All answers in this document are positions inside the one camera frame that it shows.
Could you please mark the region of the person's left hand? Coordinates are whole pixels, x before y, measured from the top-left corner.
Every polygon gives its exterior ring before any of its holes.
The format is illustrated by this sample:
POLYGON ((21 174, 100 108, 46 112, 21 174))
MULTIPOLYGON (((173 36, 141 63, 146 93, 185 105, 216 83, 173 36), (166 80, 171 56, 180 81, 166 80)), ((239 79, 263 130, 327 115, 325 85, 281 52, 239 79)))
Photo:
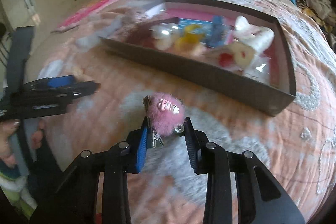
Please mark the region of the person's left hand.
MULTIPOLYGON (((21 122, 18 119, 1 122, 1 161, 11 169, 14 169, 18 163, 19 153, 14 152, 14 145, 18 141, 14 140, 14 135, 20 124, 21 122)), ((36 126, 36 130, 28 134, 28 137, 30 137, 29 148, 37 150, 42 146, 45 121, 43 119, 30 119, 28 124, 29 129, 36 126)))

